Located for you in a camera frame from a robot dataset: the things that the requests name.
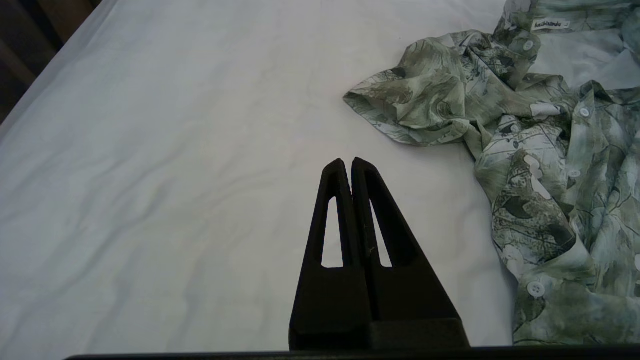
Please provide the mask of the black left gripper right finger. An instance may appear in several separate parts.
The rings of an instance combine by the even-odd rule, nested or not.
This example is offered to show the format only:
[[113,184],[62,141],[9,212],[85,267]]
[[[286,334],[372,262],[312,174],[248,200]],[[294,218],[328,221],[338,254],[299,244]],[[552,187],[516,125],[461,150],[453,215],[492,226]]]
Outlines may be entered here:
[[469,348],[457,309],[377,168],[351,166],[359,251],[365,267],[374,350]]

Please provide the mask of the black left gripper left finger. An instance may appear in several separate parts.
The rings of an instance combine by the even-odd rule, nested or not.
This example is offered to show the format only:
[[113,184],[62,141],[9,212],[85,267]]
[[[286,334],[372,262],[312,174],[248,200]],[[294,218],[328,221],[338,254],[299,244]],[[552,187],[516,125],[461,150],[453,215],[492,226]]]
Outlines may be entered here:
[[[322,264],[329,203],[336,200],[342,266]],[[323,168],[289,323],[291,351],[352,351],[370,346],[372,322],[359,230],[345,162]]]

